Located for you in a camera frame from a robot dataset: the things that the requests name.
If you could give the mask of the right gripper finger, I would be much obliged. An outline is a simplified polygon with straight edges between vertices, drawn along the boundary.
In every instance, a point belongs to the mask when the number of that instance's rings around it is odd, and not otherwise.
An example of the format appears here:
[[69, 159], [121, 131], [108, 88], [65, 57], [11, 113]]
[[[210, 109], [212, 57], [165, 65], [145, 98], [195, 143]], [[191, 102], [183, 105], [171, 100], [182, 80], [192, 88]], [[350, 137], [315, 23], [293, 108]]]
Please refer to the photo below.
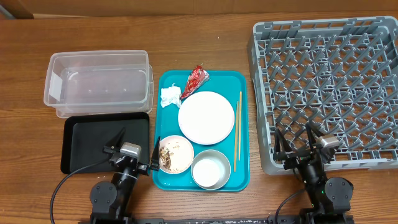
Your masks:
[[308, 136], [308, 144], [310, 147], [311, 151], [315, 150], [315, 145], [316, 145], [316, 139], [315, 138], [319, 138], [321, 136], [324, 136], [325, 133], [321, 132], [314, 123], [307, 123], [305, 125], [305, 129], [307, 132], [307, 136]]
[[274, 137], [275, 146], [273, 159], [276, 161], [284, 161], [287, 158], [287, 154], [292, 152], [292, 148], [279, 129], [275, 130]]

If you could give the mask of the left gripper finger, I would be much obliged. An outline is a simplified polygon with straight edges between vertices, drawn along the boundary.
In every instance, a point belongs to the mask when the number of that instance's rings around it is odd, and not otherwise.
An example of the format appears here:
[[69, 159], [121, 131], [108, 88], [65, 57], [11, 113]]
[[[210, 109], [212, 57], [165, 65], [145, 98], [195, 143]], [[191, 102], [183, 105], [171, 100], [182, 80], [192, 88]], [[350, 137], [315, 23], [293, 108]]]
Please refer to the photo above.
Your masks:
[[114, 137], [112, 137], [103, 147], [104, 153], [115, 153], [119, 152], [123, 144], [123, 137], [125, 135], [126, 128], [122, 128]]
[[155, 143], [155, 148], [152, 153], [150, 168], [154, 171], [159, 170], [159, 148], [160, 148], [160, 137], [157, 138]]

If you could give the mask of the grey bowl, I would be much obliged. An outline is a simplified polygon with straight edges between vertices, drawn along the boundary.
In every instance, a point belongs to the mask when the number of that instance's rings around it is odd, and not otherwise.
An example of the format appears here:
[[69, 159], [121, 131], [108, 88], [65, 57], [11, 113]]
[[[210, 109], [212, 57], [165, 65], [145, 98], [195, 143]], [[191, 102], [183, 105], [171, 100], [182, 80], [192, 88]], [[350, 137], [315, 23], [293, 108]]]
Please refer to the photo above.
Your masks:
[[217, 163], [218, 167], [220, 168], [220, 179], [215, 185], [213, 185], [212, 187], [208, 187], [208, 188], [202, 187], [202, 186], [198, 185], [195, 181], [194, 182], [199, 187], [201, 187], [202, 189], [205, 189], [205, 190], [221, 189], [224, 185], [226, 185], [226, 183], [228, 182], [229, 177], [231, 175], [231, 164], [229, 163], [228, 158], [220, 151], [216, 151], [213, 149], [208, 149], [203, 152], [200, 152], [199, 154], [197, 154], [195, 156], [195, 158], [193, 159], [192, 165], [191, 165], [192, 178], [193, 178], [192, 171], [193, 171], [194, 165], [202, 159], [211, 159], [212, 161], [215, 161]]

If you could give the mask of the wooden chopstick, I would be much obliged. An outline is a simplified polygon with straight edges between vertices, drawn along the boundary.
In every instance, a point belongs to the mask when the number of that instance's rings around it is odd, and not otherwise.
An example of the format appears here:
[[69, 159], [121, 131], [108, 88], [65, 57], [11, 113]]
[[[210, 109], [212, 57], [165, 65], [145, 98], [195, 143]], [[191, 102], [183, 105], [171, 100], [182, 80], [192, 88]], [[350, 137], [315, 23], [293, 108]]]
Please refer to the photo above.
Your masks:
[[238, 125], [238, 160], [241, 160], [241, 126], [242, 126], [242, 99], [243, 93], [239, 92], [239, 125]]
[[236, 117], [235, 117], [235, 138], [234, 138], [234, 161], [233, 171], [237, 168], [237, 153], [238, 153], [238, 121], [239, 121], [239, 100], [236, 102]]

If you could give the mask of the white round plate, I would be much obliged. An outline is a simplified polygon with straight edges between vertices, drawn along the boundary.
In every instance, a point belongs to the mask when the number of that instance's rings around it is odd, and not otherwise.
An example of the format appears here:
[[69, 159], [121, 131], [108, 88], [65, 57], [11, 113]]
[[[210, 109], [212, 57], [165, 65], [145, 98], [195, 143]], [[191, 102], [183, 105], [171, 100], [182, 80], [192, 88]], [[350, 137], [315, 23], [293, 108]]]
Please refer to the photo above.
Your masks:
[[178, 111], [178, 125], [186, 138], [201, 145], [221, 142], [231, 133], [235, 122], [231, 103], [213, 91], [194, 93]]

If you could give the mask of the white cup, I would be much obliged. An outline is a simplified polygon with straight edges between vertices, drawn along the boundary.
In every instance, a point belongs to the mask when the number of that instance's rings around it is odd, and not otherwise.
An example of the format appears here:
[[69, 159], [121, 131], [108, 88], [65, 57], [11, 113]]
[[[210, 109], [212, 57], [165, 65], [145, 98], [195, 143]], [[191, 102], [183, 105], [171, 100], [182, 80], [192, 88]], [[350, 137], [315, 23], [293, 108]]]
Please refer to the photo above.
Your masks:
[[220, 168], [215, 161], [211, 159], [202, 159], [193, 167], [194, 181], [205, 188], [212, 187], [220, 179]]

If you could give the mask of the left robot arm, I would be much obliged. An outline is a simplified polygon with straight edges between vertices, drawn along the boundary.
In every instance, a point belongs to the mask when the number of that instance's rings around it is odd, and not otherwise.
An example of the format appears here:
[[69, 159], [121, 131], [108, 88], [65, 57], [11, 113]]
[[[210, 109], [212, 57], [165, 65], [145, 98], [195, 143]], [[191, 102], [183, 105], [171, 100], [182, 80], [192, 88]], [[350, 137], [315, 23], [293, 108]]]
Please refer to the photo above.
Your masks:
[[98, 182], [91, 189], [90, 223], [134, 223], [127, 212], [134, 185], [140, 175], [149, 176], [152, 170], [159, 170], [160, 139], [148, 164], [140, 161], [142, 148], [139, 145], [123, 141], [124, 133], [122, 128], [103, 147], [103, 152], [109, 154], [114, 174], [110, 181]]

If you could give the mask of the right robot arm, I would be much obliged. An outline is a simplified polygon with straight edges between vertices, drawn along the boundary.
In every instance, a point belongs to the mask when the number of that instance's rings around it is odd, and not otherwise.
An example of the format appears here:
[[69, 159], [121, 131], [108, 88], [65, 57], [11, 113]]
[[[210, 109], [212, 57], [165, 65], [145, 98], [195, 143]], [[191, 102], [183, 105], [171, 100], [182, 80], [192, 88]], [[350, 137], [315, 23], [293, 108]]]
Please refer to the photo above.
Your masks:
[[[308, 146], [293, 150], [279, 129], [275, 130], [274, 159], [284, 163], [285, 170], [300, 175], [303, 189], [286, 198], [275, 212], [275, 223], [349, 224], [354, 218], [346, 214], [351, 210], [350, 201], [354, 186], [345, 178], [326, 176], [325, 164], [335, 155], [340, 146], [333, 134], [321, 132], [315, 124], [305, 125]], [[279, 216], [282, 207], [298, 194], [306, 192], [312, 206], [303, 208], [291, 218]]]

